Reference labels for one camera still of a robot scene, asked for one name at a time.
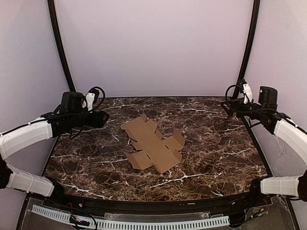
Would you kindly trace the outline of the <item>brown cardboard box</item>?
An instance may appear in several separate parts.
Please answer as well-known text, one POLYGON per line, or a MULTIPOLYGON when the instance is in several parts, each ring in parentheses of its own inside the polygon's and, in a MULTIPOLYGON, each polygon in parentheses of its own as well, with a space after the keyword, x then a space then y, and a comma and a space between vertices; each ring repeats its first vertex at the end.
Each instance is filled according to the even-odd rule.
POLYGON ((126 153, 128 161, 137 170, 145 170, 154 166, 163 174, 182 161, 179 153, 184 148, 185 138, 174 129, 173 134, 163 139, 158 125, 145 114, 120 126, 130 139, 134 140, 135 153, 126 153))

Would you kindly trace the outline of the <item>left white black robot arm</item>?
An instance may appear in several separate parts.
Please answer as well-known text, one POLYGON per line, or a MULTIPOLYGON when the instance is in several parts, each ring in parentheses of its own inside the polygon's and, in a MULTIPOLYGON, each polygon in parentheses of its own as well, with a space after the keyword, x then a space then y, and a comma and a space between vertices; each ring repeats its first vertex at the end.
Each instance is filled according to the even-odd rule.
POLYGON ((57 209, 63 209, 68 204, 63 186, 55 179, 37 176, 19 170, 8 164, 6 160, 29 146, 38 142, 58 138, 69 134, 74 139, 84 127, 102 128, 109 114, 99 110, 105 99, 102 88, 95 86, 86 95, 80 92, 65 92, 61 103, 53 112, 41 115, 39 118, 2 132, 0 135, 0 187, 34 193, 48 197, 57 209))

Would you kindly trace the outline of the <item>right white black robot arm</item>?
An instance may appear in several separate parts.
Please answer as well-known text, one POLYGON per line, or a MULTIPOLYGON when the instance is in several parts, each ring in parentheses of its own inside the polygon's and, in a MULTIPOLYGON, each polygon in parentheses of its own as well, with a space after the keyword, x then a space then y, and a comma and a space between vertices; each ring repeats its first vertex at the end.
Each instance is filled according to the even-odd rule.
MULTIPOLYGON (((272 87, 261 86, 258 102, 253 100, 248 83, 231 85, 225 92, 222 108, 229 117, 234 114, 258 120, 257 125, 285 142, 299 157, 307 162, 307 133, 288 115, 277 111, 278 91, 272 87)), ((254 180, 251 193, 245 196, 245 204, 255 208, 263 201, 263 195, 283 195, 307 200, 307 173, 301 176, 267 177, 254 180)))

